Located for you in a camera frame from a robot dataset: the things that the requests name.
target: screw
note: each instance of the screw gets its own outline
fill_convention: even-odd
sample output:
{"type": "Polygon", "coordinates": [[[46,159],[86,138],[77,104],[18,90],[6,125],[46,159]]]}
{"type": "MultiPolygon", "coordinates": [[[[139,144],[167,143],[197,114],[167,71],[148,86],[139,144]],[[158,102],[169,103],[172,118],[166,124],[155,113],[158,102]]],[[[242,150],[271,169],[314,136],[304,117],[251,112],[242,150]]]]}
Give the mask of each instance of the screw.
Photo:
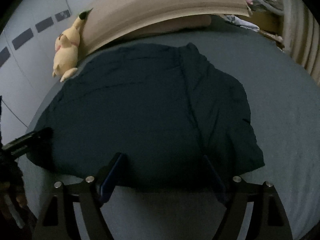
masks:
{"type": "Polygon", "coordinates": [[[90,182],[93,182],[94,181],[94,176],[88,176],[85,178],[85,181],[90,183],[90,182]]]}
{"type": "Polygon", "coordinates": [[[273,186],[273,184],[272,184],[271,182],[269,182],[269,181],[266,181],[266,185],[267,185],[268,187],[272,187],[272,186],[273,186]]]}
{"type": "Polygon", "coordinates": [[[235,182],[240,182],[241,181],[241,178],[239,176],[234,176],[233,177],[233,181],[235,182]]]}
{"type": "Polygon", "coordinates": [[[61,181],[57,181],[55,184],[54,184],[54,187],[55,188],[60,188],[62,185],[62,182],[61,181]]]}

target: cabinet door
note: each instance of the cabinet door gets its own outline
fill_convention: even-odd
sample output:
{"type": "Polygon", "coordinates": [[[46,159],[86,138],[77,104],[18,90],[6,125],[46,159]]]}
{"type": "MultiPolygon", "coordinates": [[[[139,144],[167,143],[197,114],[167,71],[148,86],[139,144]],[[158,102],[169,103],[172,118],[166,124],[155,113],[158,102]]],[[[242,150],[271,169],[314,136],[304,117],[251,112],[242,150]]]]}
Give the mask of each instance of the cabinet door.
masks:
{"type": "Polygon", "coordinates": [[[65,10],[65,0],[23,0],[4,30],[12,55],[41,100],[58,81],[52,77],[54,42],[67,20],[57,22],[55,14],[65,10]],[[46,28],[38,28],[44,20],[46,28]],[[25,41],[19,47],[18,38],[25,41]]]}
{"type": "Polygon", "coordinates": [[[7,144],[26,132],[26,127],[14,116],[14,114],[1,102],[1,135],[2,144],[7,144]]]}
{"type": "MultiPolygon", "coordinates": [[[[8,47],[4,33],[2,33],[0,50],[8,47]]],[[[0,95],[10,110],[25,125],[29,125],[41,104],[41,99],[20,70],[10,49],[8,52],[10,57],[0,66],[0,95]]]]}

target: gray bed sheet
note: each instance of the gray bed sheet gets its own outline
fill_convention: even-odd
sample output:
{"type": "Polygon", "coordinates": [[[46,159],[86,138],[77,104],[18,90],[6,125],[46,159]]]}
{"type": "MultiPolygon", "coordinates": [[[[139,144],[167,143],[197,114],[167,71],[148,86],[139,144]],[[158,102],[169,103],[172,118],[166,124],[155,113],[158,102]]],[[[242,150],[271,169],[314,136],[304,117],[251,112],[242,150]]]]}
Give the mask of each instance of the gray bed sheet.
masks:
{"type": "MultiPolygon", "coordinates": [[[[211,26],[203,31],[144,38],[108,50],[142,42],[175,47],[192,42],[216,68],[243,84],[266,165],[242,177],[251,183],[268,180],[275,185],[294,239],[311,230],[320,220],[320,88],[308,73],[273,42],[218,17],[212,17],[211,26]]],[[[80,70],[99,53],[81,62],[80,70]]],[[[34,129],[62,86],[57,82],[50,90],[27,132],[34,129]]],[[[25,156],[19,159],[19,166],[24,172],[29,206],[36,216],[54,181],[81,181],[51,174],[25,156]]],[[[77,203],[75,210],[82,239],[89,239],[77,203]]],[[[116,240],[212,239],[225,212],[211,192],[139,193],[125,187],[116,187],[101,210],[116,240]]],[[[251,211],[249,203],[239,240],[245,239],[251,211]]]]}

